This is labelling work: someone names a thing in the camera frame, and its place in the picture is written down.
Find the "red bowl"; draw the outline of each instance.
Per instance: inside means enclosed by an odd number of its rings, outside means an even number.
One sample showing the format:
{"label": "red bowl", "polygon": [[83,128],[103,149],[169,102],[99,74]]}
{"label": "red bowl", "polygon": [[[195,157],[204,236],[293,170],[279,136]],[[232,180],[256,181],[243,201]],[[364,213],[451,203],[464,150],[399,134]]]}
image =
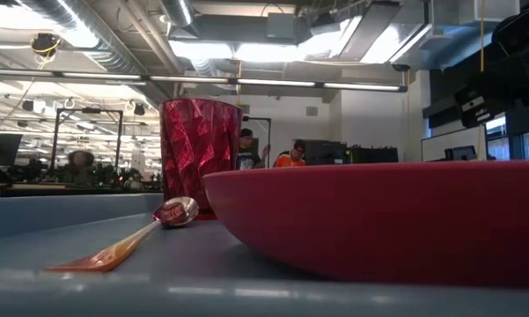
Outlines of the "red bowl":
{"label": "red bowl", "polygon": [[217,218],[343,280],[529,287],[529,162],[313,166],[204,177]]}

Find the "spoon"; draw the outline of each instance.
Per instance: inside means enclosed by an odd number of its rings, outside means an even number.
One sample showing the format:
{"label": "spoon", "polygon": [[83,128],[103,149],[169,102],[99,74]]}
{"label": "spoon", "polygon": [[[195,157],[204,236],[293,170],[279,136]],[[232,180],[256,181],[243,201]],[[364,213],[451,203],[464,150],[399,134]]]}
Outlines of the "spoon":
{"label": "spoon", "polygon": [[194,199],[189,197],[173,198],[153,213],[155,221],[128,236],[127,238],[107,247],[96,254],[87,255],[78,260],[59,266],[46,267],[47,271],[55,272],[108,272],[115,269],[127,259],[155,228],[177,227],[190,223],[197,216],[199,207]]}

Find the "orange shirt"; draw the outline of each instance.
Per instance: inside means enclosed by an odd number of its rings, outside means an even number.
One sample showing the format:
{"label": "orange shirt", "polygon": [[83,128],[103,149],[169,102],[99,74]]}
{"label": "orange shirt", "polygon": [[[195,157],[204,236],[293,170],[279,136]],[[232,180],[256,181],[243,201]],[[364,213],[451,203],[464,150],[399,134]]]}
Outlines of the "orange shirt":
{"label": "orange shirt", "polygon": [[291,155],[289,151],[280,153],[280,156],[274,163],[274,167],[292,167],[292,166],[305,166],[305,161],[301,159],[297,162],[294,162],[293,159],[291,159]]}

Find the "blue table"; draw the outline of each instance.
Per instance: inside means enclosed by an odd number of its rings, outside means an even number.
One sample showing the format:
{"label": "blue table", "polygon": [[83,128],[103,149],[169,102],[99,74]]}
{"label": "blue table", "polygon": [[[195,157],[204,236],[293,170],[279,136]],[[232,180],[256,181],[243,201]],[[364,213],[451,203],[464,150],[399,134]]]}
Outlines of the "blue table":
{"label": "blue table", "polygon": [[112,273],[46,273],[151,221],[161,195],[0,198],[0,315],[529,316],[529,291],[345,284],[271,261],[217,221],[155,231]]}

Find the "man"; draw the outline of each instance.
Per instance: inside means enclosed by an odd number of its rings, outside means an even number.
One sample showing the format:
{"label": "man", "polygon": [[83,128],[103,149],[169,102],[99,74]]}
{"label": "man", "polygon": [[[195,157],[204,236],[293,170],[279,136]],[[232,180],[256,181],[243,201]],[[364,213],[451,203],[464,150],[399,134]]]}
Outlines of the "man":
{"label": "man", "polygon": [[270,153],[270,144],[262,150],[262,159],[258,154],[253,154],[253,132],[250,129],[242,129],[239,138],[239,153],[237,154],[237,169],[264,168],[264,161]]}
{"label": "man", "polygon": [[278,159],[274,163],[274,167],[292,167],[305,166],[303,156],[305,154],[305,141],[296,140],[291,151],[280,153]]}

